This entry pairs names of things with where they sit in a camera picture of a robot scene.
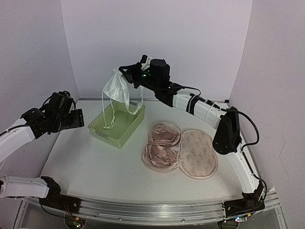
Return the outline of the white satin bra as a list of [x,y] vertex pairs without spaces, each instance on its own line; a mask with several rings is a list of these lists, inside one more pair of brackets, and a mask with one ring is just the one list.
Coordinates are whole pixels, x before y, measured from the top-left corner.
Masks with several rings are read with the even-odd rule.
[[119,71],[119,69],[113,69],[112,70],[112,76],[104,86],[102,90],[102,107],[103,107],[103,115],[105,115],[105,109],[104,109],[104,100],[103,100],[103,94],[105,94],[110,99],[110,104],[112,108],[112,120],[111,123],[108,125],[107,121],[104,116],[104,129],[112,129],[114,127],[114,121],[115,121],[115,110],[114,106],[112,104],[112,101],[116,101],[119,103],[123,103],[125,105],[125,108],[127,112],[129,112],[132,115],[136,115],[136,113],[141,109],[143,106],[143,87],[139,86],[140,88],[140,95],[141,95],[141,101],[136,104],[136,109],[134,111],[131,111],[129,109],[130,105],[130,93],[127,85],[127,80],[123,77],[122,73]]

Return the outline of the green perforated plastic basket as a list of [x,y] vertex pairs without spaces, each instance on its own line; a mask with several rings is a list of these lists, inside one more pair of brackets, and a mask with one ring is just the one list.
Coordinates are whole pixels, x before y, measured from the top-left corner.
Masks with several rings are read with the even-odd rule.
[[144,115],[144,105],[136,114],[131,114],[125,104],[111,101],[88,125],[88,129],[93,137],[121,149],[143,121]]

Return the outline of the pink satin lace bra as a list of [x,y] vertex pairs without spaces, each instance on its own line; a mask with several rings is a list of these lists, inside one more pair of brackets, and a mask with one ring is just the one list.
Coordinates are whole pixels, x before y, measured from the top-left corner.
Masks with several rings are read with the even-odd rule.
[[180,160],[182,132],[172,123],[157,123],[148,132],[148,142],[141,154],[142,162],[159,171],[172,171]]

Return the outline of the beige tulip mesh laundry bag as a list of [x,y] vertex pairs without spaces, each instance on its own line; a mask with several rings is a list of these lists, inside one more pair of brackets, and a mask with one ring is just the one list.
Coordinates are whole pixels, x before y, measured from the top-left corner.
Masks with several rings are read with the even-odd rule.
[[210,135],[197,129],[182,131],[172,123],[157,123],[150,129],[141,160],[151,169],[161,172],[180,169],[196,180],[210,178],[218,169]]

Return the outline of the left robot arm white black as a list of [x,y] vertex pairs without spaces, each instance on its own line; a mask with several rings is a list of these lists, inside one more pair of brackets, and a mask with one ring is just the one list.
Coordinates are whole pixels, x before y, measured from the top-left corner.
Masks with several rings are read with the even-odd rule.
[[[23,113],[0,134],[0,161],[21,152],[44,135],[84,127],[83,112],[68,91],[52,93],[41,105]],[[29,178],[24,175],[4,175],[0,179],[1,198],[38,198],[45,206],[61,208],[76,203],[62,194],[60,185],[49,176]]]

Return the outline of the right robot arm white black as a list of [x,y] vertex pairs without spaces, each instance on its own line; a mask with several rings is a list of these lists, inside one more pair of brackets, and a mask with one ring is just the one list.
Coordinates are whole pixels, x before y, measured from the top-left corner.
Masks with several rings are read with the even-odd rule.
[[253,161],[245,153],[247,147],[259,142],[259,133],[256,133],[255,142],[242,144],[239,116],[242,115],[255,126],[248,115],[233,106],[224,109],[216,102],[186,92],[187,86],[170,81],[170,66],[163,59],[149,59],[143,55],[138,63],[121,66],[119,71],[134,88],[143,86],[152,90],[160,102],[186,111],[216,130],[213,148],[227,158],[242,186],[241,199],[223,203],[226,217],[244,216],[265,208],[267,184],[257,175],[256,169],[251,166]]

